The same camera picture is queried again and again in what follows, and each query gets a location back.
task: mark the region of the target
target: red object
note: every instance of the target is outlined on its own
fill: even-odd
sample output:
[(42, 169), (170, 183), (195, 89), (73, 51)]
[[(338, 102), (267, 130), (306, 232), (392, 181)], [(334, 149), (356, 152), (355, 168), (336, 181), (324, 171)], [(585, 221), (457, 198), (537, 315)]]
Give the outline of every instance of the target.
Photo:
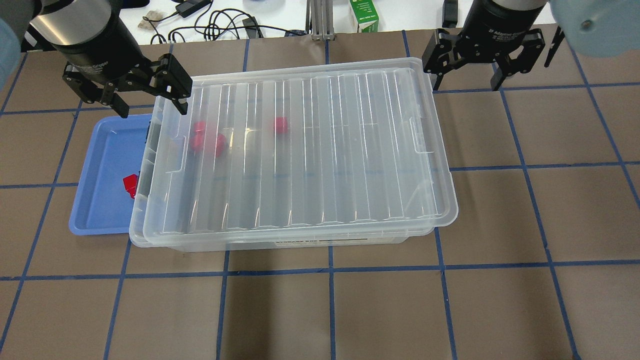
[(209, 140), (205, 146), (204, 138), (206, 129), (207, 123), (205, 121), (193, 123), (193, 134), (189, 139), (189, 148), (196, 154), (200, 154), (204, 151), (207, 154), (213, 154), (215, 157), (222, 155), (227, 148), (227, 138), (223, 134), (218, 133), (215, 142), (216, 147), (215, 149), (212, 149), (214, 143), (211, 140)]
[(223, 152), (225, 152), (225, 149), (227, 148), (227, 138), (222, 135), (222, 134), (218, 134), (218, 137), (216, 138), (216, 152), (214, 153), (216, 157), (222, 155)]
[(198, 121), (193, 123), (193, 134), (189, 139), (189, 146), (195, 153), (202, 152), (204, 148), (204, 131), (207, 129), (207, 123), (205, 121)]
[(124, 190), (127, 190), (129, 196), (131, 196), (132, 199), (135, 199), (136, 189), (138, 187), (138, 176), (136, 174), (131, 174), (123, 178), (122, 182), (124, 183)]
[(276, 134), (286, 134), (289, 132), (289, 125), (286, 117), (277, 117), (273, 123)]

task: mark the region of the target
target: power adapter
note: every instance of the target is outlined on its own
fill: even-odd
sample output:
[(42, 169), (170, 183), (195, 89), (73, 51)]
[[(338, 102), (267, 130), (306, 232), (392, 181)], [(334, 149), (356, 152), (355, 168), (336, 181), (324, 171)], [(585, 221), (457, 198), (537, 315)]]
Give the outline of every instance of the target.
[(185, 0), (175, 6), (175, 11), (177, 11), (181, 17), (187, 17), (208, 4), (211, 4), (211, 0)]
[(455, 28), (458, 25), (458, 0), (444, 0), (442, 4), (442, 27)]
[(245, 26), (246, 36), (249, 38), (264, 38), (262, 36), (262, 32), (260, 31), (260, 27), (258, 26), (258, 21), (255, 20), (255, 17), (249, 17), (245, 20), (242, 20), (243, 25)]

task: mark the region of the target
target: storage box lid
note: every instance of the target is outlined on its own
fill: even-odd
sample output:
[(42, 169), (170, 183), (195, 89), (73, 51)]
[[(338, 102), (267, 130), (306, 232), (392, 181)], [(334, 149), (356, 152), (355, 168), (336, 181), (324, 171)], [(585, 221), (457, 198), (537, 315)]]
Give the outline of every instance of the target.
[(136, 245), (413, 236), (457, 216), (417, 58), (199, 76), (188, 101), (156, 100)]

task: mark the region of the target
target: blue tape grid line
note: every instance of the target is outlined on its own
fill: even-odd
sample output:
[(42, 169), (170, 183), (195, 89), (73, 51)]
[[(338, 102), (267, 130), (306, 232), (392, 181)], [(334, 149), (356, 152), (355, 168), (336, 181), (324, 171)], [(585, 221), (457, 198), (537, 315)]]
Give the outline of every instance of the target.
[(507, 103), (507, 98), (504, 95), (504, 90), (500, 88), (500, 98), (502, 99), (502, 104), (504, 105), (504, 111), (507, 115), (507, 120), (509, 121), (509, 127), (511, 128), (511, 134), (513, 135), (513, 141), (516, 145), (516, 150), (518, 151), (518, 157), (520, 158), (520, 166), (522, 166), (522, 172), (524, 173), (525, 182), (527, 183), (527, 189), (529, 190), (529, 196), (531, 198), (531, 205), (533, 206), (534, 214), (536, 215), (536, 221), (538, 222), (538, 229), (540, 231), (540, 237), (542, 239), (542, 244), (545, 249), (545, 254), (547, 256), (547, 263), (551, 273), (551, 278), (554, 283), (554, 288), (556, 290), (556, 297), (558, 300), (558, 304), (560, 307), (560, 313), (562, 315), (562, 319), (564, 322), (564, 328), (567, 333), (567, 338), (569, 339), (569, 346), (571, 347), (571, 351), (575, 360), (580, 360), (580, 355), (578, 354), (577, 347), (575, 345), (575, 340), (573, 338), (573, 331), (571, 329), (571, 324), (569, 323), (569, 318), (566, 314), (566, 308), (564, 306), (564, 298), (562, 296), (562, 291), (560, 290), (560, 283), (557, 279), (556, 268), (553, 265), (553, 258), (551, 256), (551, 251), (548, 247), (547, 235), (545, 234), (545, 228), (542, 224), (542, 217), (540, 215), (540, 209), (538, 208), (538, 201), (536, 200), (535, 193), (533, 191), (533, 185), (531, 184), (531, 179), (529, 177), (528, 166), (526, 164), (524, 155), (522, 153), (522, 148), (520, 146), (520, 141), (518, 139), (518, 134), (516, 133), (516, 128), (513, 123), (513, 118), (511, 117), (511, 111), (509, 110), (509, 104)]
[(225, 304), (227, 300), (227, 279), (229, 273), (229, 250), (225, 251), (225, 264), (222, 271), (222, 287), (220, 290), (220, 310), (218, 312), (218, 336), (216, 337), (216, 360), (220, 360), (222, 350), (222, 329), (225, 320)]
[[(625, 161), (626, 165), (640, 165), (640, 161)], [(538, 164), (527, 165), (527, 168), (568, 168), (568, 167), (611, 167), (619, 166), (618, 162), (605, 162), (605, 163), (575, 163), (575, 164)], [(521, 165), (497, 165), (497, 166), (485, 166), (485, 167), (451, 167), (449, 171), (482, 171), (482, 170), (518, 170), (522, 169)]]
[(598, 106), (598, 102), (596, 101), (596, 97), (593, 95), (593, 91), (591, 89), (591, 85), (589, 84), (589, 81), (587, 80), (587, 76), (584, 74), (584, 70), (582, 69), (582, 65), (580, 64), (580, 60), (578, 59), (578, 56), (577, 56), (577, 54), (575, 53), (575, 51), (573, 49), (571, 49), (571, 54), (573, 55), (573, 59), (575, 60), (575, 64), (578, 66), (578, 71), (580, 72), (580, 76), (582, 76), (582, 80), (584, 81), (584, 86), (586, 86), (586, 88), (587, 88), (587, 92), (589, 93), (589, 98), (591, 98), (591, 102), (593, 103), (593, 107), (595, 108), (596, 112), (598, 113), (598, 118), (600, 119), (600, 123), (602, 124), (602, 127), (604, 128), (605, 133), (607, 133), (607, 137), (609, 138), (609, 142), (611, 143), (611, 147), (613, 148), (613, 151), (616, 153), (616, 157), (618, 159), (618, 163), (619, 163), (620, 167), (622, 168), (622, 172), (624, 173), (625, 178), (627, 179), (627, 183), (629, 184), (629, 188), (631, 190), (631, 194), (634, 196), (634, 200), (636, 200), (636, 205), (640, 209), (640, 198), (638, 197), (638, 192), (636, 191), (636, 187), (634, 186), (634, 183), (631, 180), (631, 177), (629, 176), (629, 171), (627, 170), (627, 166), (626, 166), (625, 162), (622, 160), (622, 155), (620, 154), (620, 150), (618, 150), (618, 146), (616, 145), (616, 142), (613, 140), (613, 135), (611, 134), (611, 130), (609, 129), (609, 126), (607, 125), (607, 121), (604, 119), (604, 115), (602, 115), (602, 111), (600, 110), (600, 107)]
[[(589, 85), (550, 85), (550, 86), (513, 86), (503, 87), (504, 91), (522, 91), (522, 90), (555, 90), (555, 89), (576, 89), (576, 88), (605, 88), (612, 86), (640, 86), (640, 83), (602, 83)], [(465, 92), (492, 92), (490, 88), (480, 89), (459, 89), (459, 90), (436, 90), (434, 94), (462, 94)]]
[(78, 186), (78, 183), (0, 185), (0, 189), (68, 188), (71, 186)]
[(406, 39), (406, 31), (402, 30), (402, 41), (404, 43), (404, 54), (407, 58), (411, 56), (411, 51), (409, 51), (409, 41)]
[[(76, 109), (76, 113), (74, 115), (73, 122), (71, 123), (71, 127), (69, 129), (67, 135), (67, 141), (65, 142), (65, 147), (62, 149), (62, 155), (60, 156), (60, 160), (58, 162), (58, 168), (56, 169), (56, 175), (53, 178), (53, 184), (58, 183), (58, 177), (60, 176), (60, 170), (62, 170), (62, 163), (65, 161), (65, 156), (67, 155), (67, 150), (69, 149), (69, 143), (71, 142), (71, 136), (74, 134), (74, 129), (76, 128), (76, 123), (78, 120), (78, 115), (80, 115), (80, 108), (82, 107), (82, 101), (78, 102), (78, 106)], [(38, 223), (38, 228), (36, 230), (36, 234), (33, 237), (33, 241), (31, 242), (31, 248), (29, 250), (29, 255), (27, 256), (27, 260), (24, 264), (24, 269), (22, 270), (22, 275), (20, 276), (20, 281), (18, 283), (18, 287), (15, 291), (15, 296), (13, 297), (13, 302), (11, 304), (11, 309), (9, 310), (9, 315), (7, 316), (6, 323), (4, 325), (4, 330), (2, 333), (2, 338), (0, 338), (0, 352), (4, 347), (4, 342), (6, 341), (6, 335), (9, 331), (9, 326), (11, 326), (11, 321), (13, 320), (13, 314), (15, 314), (15, 308), (18, 304), (18, 300), (20, 299), (20, 294), (22, 293), (22, 287), (24, 286), (24, 281), (27, 276), (27, 272), (29, 271), (29, 266), (31, 265), (31, 260), (33, 259), (33, 253), (36, 249), (36, 245), (38, 245), (38, 239), (40, 238), (40, 233), (42, 232), (42, 226), (44, 225), (44, 220), (47, 216), (47, 210), (49, 209), (49, 205), (51, 204), (51, 198), (53, 197), (53, 191), (55, 190), (55, 186), (51, 186), (49, 190), (49, 195), (47, 196), (47, 201), (45, 202), (44, 209), (42, 211), (42, 216), (40, 216), (40, 222)]]
[(111, 339), (113, 337), (113, 328), (116, 325), (116, 315), (120, 305), (120, 296), (122, 294), (122, 285), (124, 284), (125, 274), (127, 273), (127, 264), (129, 262), (129, 253), (131, 252), (131, 240), (127, 241), (127, 248), (124, 251), (124, 259), (122, 260), (122, 269), (118, 276), (118, 289), (116, 290), (116, 298), (113, 302), (113, 310), (111, 311), (111, 321), (109, 322), (109, 331), (107, 332), (107, 341), (104, 344), (103, 360), (109, 358), (109, 350), (111, 349)]
[[(249, 39), (244, 43), (244, 58), (242, 71), (246, 71), (247, 62), (249, 61)], [(222, 353), (222, 330), (225, 321), (225, 304), (227, 303), (227, 279), (229, 276), (229, 250), (225, 251), (225, 263), (222, 271), (222, 285), (220, 288), (220, 308), (218, 310), (218, 334), (216, 337), (216, 360), (221, 359)]]
[(20, 76), (20, 73), (22, 72), (22, 69), (24, 68), (24, 63), (26, 63), (26, 61), (27, 61), (27, 55), (28, 54), (29, 53), (24, 53), (24, 56), (22, 57), (22, 61), (20, 62), (20, 66), (18, 66), (18, 71), (15, 72), (15, 77), (13, 78), (13, 82), (11, 83), (11, 87), (9, 88), (9, 92), (6, 94), (6, 98), (4, 99), (4, 102), (2, 104), (2, 108), (0, 108), (0, 116), (2, 116), (2, 114), (4, 114), (4, 109), (6, 108), (6, 105), (9, 103), (9, 98), (11, 97), (13, 89), (15, 88), (15, 84), (18, 82), (18, 77)]
[[(616, 266), (616, 265), (640, 265), (640, 259), (613, 259), (613, 260), (578, 260), (578, 261), (554, 261), (555, 267), (571, 266)], [(488, 263), (488, 264), (453, 264), (445, 265), (445, 270), (481, 270), (481, 269), (508, 269), (508, 268), (545, 268), (547, 262), (535, 263)], [(440, 265), (408, 265), (408, 266), (362, 266), (333, 268), (334, 273), (345, 272), (407, 272), (407, 271), (441, 271)], [(330, 268), (300, 268), (286, 270), (263, 271), (209, 271), (209, 272), (168, 272), (168, 273), (144, 273), (125, 274), (125, 279), (165, 279), (174, 277), (221, 277), (221, 276), (273, 276), (273, 275), (299, 275), (299, 274), (329, 274)], [(83, 274), (83, 275), (28, 275), (25, 281), (42, 280), (90, 280), (90, 279), (119, 279), (120, 274)], [(0, 281), (20, 281), (21, 276), (2, 276)]]
[[(152, 109), (153, 104), (146, 105), (130, 105), (130, 109)], [(97, 106), (93, 108), (80, 109), (81, 112), (86, 111), (106, 111), (111, 110), (108, 106)], [(22, 110), (22, 111), (5, 111), (5, 115), (23, 115), (23, 114), (47, 114), (47, 113), (73, 113), (76, 109), (51, 109), (51, 110)]]
[(329, 257), (329, 341), (331, 345), (331, 360), (336, 359), (335, 353), (335, 285), (333, 281), (333, 277), (335, 275), (334, 267), (333, 267), (333, 247), (328, 247), (328, 257)]
[(442, 244), (440, 243), (440, 230), (434, 230), (436, 238), (436, 248), (438, 250), (438, 267), (440, 270), (440, 282), (442, 283), (442, 298), (444, 300), (444, 312), (447, 318), (447, 331), (449, 332), (449, 344), (451, 346), (451, 359), (458, 360), (458, 351), (456, 350), (456, 337), (453, 333), (453, 321), (451, 320), (451, 307), (449, 305), (449, 290), (447, 289), (447, 274), (442, 254)]

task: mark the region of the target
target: cardboard surface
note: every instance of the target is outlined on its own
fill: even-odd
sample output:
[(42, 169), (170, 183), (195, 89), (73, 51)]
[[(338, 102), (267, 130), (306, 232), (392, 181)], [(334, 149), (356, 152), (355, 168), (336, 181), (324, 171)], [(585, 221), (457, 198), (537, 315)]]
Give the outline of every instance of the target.
[[(430, 34), (143, 51), (213, 74), (419, 57)], [(447, 75), (435, 99), (460, 217), (429, 236), (183, 254), (70, 233), (90, 131), (113, 113), (78, 109), (61, 56), (29, 53), (0, 92), (0, 360), (636, 360), (639, 54), (563, 45), (503, 92), (490, 66)]]

